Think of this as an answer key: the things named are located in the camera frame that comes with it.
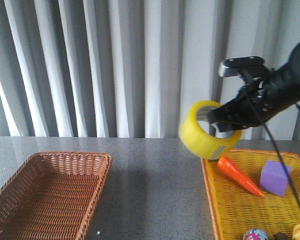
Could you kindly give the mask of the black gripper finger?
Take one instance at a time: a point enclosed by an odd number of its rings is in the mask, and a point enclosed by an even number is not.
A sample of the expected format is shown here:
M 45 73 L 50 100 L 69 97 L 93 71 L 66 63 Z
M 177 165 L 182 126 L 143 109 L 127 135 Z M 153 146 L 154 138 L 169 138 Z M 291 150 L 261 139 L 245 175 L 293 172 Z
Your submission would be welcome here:
M 230 132 L 230 131 L 239 131 L 247 129 L 249 124 L 247 122 L 230 122 L 230 121 L 224 121 L 220 120 L 216 122 L 217 128 L 219 132 Z
M 213 109 L 210 110 L 206 117 L 210 124 L 214 123 L 231 123 L 242 124 L 242 103 L 243 101 L 238 98 L 234 98 L 225 104 L 221 104 L 216 101 L 208 101 L 209 106 Z

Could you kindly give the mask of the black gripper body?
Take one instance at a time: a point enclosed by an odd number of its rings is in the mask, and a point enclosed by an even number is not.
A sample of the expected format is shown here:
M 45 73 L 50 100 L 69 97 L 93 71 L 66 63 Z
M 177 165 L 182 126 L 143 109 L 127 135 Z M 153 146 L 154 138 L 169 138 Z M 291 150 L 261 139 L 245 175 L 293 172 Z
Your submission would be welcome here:
M 281 111 L 282 93 L 257 78 L 239 90 L 233 104 L 235 125 L 263 125 Z

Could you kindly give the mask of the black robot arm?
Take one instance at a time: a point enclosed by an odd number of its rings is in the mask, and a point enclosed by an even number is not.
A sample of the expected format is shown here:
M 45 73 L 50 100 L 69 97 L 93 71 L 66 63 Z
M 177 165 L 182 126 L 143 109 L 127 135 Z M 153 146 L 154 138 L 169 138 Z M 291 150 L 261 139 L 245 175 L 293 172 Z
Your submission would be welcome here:
M 264 62 L 259 56 L 248 56 L 220 63 L 219 76 L 238 76 L 244 85 L 234 99 L 207 114 L 209 124 L 220 132 L 259 127 L 300 101 L 300 43 L 280 68 L 267 69 Z

